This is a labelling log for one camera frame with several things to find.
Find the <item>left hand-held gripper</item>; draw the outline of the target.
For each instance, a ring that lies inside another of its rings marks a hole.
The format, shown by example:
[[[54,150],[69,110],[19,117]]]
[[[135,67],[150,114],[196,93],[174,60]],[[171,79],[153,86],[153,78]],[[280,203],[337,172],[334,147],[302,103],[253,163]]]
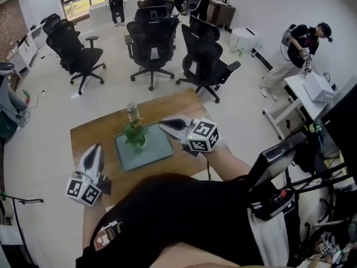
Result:
[[[79,161],[78,171],[69,178],[65,195],[82,205],[92,207],[102,194],[111,195],[112,181],[101,174],[104,151],[101,144],[88,148]]]

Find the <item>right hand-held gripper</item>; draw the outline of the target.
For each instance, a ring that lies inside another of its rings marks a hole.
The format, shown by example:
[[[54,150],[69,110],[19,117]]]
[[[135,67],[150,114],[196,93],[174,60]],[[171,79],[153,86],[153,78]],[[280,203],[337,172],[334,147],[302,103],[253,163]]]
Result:
[[[158,124],[166,135],[183,142],[183,150],[194,156],[198,153],[212,152],[220,141],[217,124],[206,118],[195,118],[192,121],[181,118],[165,119]]]

